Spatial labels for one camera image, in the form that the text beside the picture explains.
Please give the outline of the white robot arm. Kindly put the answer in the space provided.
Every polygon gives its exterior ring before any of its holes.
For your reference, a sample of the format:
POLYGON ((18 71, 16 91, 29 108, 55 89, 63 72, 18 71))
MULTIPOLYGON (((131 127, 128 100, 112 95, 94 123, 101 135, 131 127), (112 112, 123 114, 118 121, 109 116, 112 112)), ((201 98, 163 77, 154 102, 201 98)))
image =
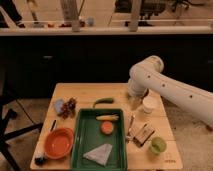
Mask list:
POLYGON ((129 71, 129 95, 140 97, 151 89, 213 128, 213 93, 164 76, 163 69, 163 61, 156 55, 133 65, 129 71))

